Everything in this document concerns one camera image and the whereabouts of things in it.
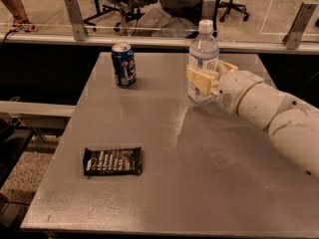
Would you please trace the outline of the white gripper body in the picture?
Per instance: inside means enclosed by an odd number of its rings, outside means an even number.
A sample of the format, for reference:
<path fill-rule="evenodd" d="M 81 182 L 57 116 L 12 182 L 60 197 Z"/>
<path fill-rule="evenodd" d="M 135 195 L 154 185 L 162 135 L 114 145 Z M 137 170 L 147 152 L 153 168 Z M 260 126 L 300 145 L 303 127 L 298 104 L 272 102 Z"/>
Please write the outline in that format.
<path fill-rule="evenodd" d="M 216 102 L 230 115 L 236 115 L 242 98 L 264 79 L 249 72 L 235 71 L 222 76 L 218 82 Z"/>

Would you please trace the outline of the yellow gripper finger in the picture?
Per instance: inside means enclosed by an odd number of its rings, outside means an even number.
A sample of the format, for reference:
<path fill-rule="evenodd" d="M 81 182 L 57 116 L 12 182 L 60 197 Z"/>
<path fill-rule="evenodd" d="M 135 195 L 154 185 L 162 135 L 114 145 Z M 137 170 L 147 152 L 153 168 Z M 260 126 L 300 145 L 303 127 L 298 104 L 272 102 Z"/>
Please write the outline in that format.
<path fill-rule="evenodd" d="M 196 87 L 202 94 L 209 96 L 218 85 L 219 73 L 208 73 L 205 70 L 196 70 L 191 66 L 186 69 L 186 77 L 190 84 Z"/>
<path fill-rule="evenodd" d="M 238 67 L 231 63 L 219 60 L 217 63 L 217 70 L 220 74 L 224 75 L 229 72 L 237 71 Z"/>

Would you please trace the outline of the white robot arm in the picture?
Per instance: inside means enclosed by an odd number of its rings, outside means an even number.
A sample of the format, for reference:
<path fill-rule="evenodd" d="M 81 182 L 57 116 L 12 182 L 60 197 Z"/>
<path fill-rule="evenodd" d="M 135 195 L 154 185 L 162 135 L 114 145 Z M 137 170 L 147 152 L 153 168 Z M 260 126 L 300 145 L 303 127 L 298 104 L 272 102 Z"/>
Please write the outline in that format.
<path fill-rule="evenodd" d="M 319 111 L 301 99 L 281 92 L 265 80 L 219 61 L 214 71 L 194 63 L 186 66 L 191 86 L 227 113 L 268 133 L 273 146 L 306 174 L 319 178 Z"/>

